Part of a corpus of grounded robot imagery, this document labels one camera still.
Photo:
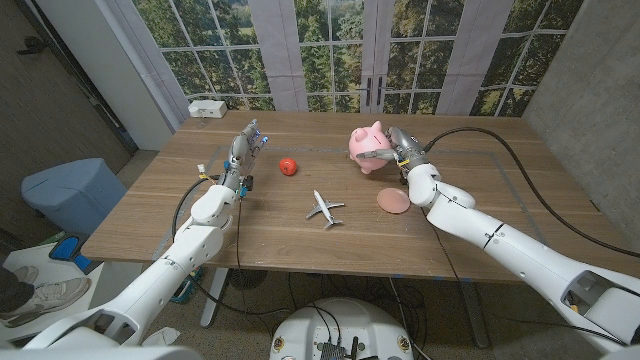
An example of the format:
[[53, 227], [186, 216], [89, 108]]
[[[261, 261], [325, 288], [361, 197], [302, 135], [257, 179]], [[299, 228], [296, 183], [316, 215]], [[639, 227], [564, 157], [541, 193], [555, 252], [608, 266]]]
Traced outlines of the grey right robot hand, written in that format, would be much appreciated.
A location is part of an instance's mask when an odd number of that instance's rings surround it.
[[423, 145], [415, 137], [398, 127], [382, 130], [380, 121], [352, 132], [349, 153], [364, 174], [394, 162], [406, 176], [413, 168], [428, 163]]

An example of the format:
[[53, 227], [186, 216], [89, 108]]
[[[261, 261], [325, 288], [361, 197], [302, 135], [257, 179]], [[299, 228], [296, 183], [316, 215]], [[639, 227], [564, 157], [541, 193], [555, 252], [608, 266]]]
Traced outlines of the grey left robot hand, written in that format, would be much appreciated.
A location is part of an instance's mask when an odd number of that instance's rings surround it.
[[261, 136], [258, 121], [253, 119], [233, 139], [225, 171], [220, 176], [218, 184], [239, 191], [244, 179], [250, 175], [255, 165], [255, 159], [267, 141], [267, 136]]

